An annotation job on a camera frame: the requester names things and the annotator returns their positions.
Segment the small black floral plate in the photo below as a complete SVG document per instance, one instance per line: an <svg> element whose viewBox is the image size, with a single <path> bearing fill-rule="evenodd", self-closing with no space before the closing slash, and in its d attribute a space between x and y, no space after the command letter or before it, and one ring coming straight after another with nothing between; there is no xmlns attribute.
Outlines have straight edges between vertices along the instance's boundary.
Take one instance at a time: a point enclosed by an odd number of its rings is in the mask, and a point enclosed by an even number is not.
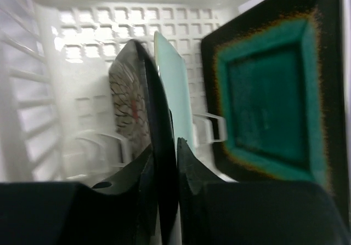
<svg viewBox="0 0 351 245"><path fill-rule="evenodd" d="M116 132L137 158L151 146L163 244L170 244L178 210L174 132L165 89L154 58L140 41L129 40L109 68Z"/></svg>

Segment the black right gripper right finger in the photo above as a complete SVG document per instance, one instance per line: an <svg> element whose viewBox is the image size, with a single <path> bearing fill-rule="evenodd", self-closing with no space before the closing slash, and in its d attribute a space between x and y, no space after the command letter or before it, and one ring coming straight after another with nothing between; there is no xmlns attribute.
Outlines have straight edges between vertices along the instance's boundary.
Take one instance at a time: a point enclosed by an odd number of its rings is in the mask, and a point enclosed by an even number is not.
<svg viewBox="0 0 351 245"><path fill-rule="evenodd" d="M350 244L332 198L306 181L227 182L177 141L184 244Z"/></svg>

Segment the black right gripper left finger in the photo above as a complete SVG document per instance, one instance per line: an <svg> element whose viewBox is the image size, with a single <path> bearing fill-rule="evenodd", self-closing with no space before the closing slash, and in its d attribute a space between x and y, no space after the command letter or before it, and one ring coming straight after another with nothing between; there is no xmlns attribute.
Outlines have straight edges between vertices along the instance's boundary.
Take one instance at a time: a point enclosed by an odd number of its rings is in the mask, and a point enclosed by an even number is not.
<svg viewBox="0 0 351 245"><path fill-rule="evenodd" d="M1 244L149 244L156 214L150 147L93 187L1 184Z"/></svg>

